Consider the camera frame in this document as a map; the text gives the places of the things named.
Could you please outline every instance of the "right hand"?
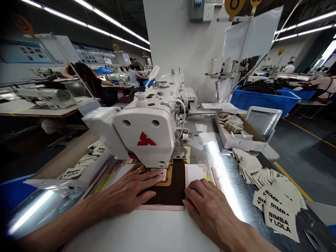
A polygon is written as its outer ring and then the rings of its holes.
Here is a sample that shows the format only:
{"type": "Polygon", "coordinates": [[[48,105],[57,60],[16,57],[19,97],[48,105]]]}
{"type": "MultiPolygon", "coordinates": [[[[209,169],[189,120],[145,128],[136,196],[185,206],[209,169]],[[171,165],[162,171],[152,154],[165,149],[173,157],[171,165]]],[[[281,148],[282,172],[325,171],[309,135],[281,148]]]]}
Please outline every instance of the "right hand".
{"type": "Polygon", "coordinates": [[[183,203],[200,230],[219,248],[234,251],[249,225],[235,216],[224,194],[204,178],[191,182],[185,194],[183,203]]]}

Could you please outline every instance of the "yellow round sign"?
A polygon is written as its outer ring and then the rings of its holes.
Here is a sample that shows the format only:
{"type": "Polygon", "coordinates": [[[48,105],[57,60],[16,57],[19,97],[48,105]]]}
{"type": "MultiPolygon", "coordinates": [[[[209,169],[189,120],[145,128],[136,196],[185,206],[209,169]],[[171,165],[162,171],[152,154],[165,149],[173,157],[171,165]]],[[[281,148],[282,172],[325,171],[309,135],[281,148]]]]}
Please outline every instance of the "yellow round sign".
{"type": "Polygon", "coordinates": [[[115,51],[119,51],[119,46],[118,46],[117,44],[113,44],[113,49],[114,49],[115,51]]]}
{"type": "Polygon", "coordinates": [[[230,21],[235,15],[237,15],[240,10],[243,8],[245,0],[225,0],[224,6],[226,12],[230,16],[230,21]]]}
{"type": "Polygon", "coordinates": [[[251,5],[253,7],[257,7],[260,3],[261,3],[262,0],[251,0],[251,5]]]}

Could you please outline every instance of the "electrical outlet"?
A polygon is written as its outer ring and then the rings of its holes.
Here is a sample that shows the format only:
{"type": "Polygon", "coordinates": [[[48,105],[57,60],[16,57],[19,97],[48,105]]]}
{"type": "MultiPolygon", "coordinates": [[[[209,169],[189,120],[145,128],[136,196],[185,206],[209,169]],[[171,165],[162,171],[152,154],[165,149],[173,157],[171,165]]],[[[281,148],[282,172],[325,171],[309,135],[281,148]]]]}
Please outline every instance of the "electrical outlet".
{"type": "Polygon", "coordinates": [[[211,21],[214,17],[214,10],[215,6],[212,4],[205,4],[204,5],[204,13],[203,13],[203,22],[204,21],[211,21]]]}

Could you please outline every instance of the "hand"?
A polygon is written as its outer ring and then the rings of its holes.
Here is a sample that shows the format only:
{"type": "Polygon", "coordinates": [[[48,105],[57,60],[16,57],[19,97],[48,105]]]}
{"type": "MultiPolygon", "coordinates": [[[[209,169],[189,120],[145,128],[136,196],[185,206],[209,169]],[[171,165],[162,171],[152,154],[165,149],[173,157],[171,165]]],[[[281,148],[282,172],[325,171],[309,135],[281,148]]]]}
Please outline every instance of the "hand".
{"type": "Polygon", "coordinates": [[[219,248],[234,251],[237,240],[246,238],[243,231],[251,226],[235,216],[224,194],[214,183],[204,178],[195,180],[185,189],[185,194],[183,203],[189,215],[219,248]]]}
{"type": "Polygon", "coordinates": [[[161,182],[163,180],[161,173],[162,169],[145,172],[142,163],[133,165],[112,186],[88,197],[93,211],[96,215],[99,213],[100,220],[132,212],[156,195],[154,191],[146,191],[140,195],[138,193],[161,182]]]}

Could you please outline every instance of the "floor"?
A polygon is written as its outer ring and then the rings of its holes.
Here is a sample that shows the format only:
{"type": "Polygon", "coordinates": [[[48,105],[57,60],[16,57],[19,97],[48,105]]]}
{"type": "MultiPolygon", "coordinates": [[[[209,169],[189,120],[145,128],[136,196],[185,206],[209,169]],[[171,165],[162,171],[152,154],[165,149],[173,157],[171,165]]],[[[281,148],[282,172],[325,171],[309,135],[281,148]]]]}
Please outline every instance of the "floor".
{"type": "Polygon", "coordinates": [[[336,124],[321,117],[289,121],[314,136],[281,119],[269,143],[277,163],[313,201],[336,206],[336,124]]]}

